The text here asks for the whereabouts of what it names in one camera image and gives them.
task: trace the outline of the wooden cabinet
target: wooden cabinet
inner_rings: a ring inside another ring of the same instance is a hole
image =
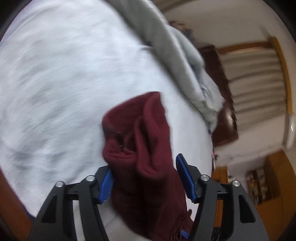
[[[296,176],[284,151],[269,155],[264,170],[273,198],[256,208],[270,241],[276,241],[296,212]]]

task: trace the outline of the white wall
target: white wall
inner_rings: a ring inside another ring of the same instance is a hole
[[[277,37],[289,71],[293,111],[296,113],[296,44],[277,14],[262,0],[197,0],[165,13],[166,18],[185,22],[194,30],[200,46],[228,45]],[[284,139],[286,118],[274,118],[239,133],[233,144],[216,148],[219,162],[253,160],[278,150]]]
[[[294,169],[294,172],[296,173],[296,145],[294,145],[291,150],[285,151],[285,153],[289,158],[289,161]]]

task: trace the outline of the brown wooden edge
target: brown wooden edge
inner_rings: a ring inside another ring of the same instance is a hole
[[[26,241],[32,222],[0,169],[0,214],[19,241]]]
[[[285,57],[283,55],[283,52],[281,50],[281,46],[279,44],[279,41],[276,37],[270,37],[270,41],[272,43],[273,48],[276,50],[279,60],[281,62],[281,68],[284,74],[285,84],[286,84],[286,95],[287,95],[287,113],[288,115],[293,112],[292,109],[292,93],[291,93],[291,85],[290,85],[290,77],[289,72],[287,69]]]

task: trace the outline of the red fabric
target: red fabric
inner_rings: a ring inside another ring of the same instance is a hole
[[[103,118],[103,157],[113,175],[112,203],[127,225],[153,241],[182,240],[191,210],[173,167],[170,130],[159,92],[137,96]]]

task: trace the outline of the blue gripper pad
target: blue gripper pad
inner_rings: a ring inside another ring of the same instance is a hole
[[[185,193],[187,197],[194,203],[197,200],[197,195],[195,193],[195,184],[193,177],[191,176],[188,167],[189,166],[183,157],[182,154],[177,155],[176,157],[176,166],[177,171],[180,176],[181,182],[183,184],[183,188],[185,190]]]
[[[97,178],[98,183],[100,185],[98,200],[99,203],[102,204],[110,196],[114,183],[113,175],[109,167],[104,166],[98,169],[97,173],[95,174],[95,177]]]

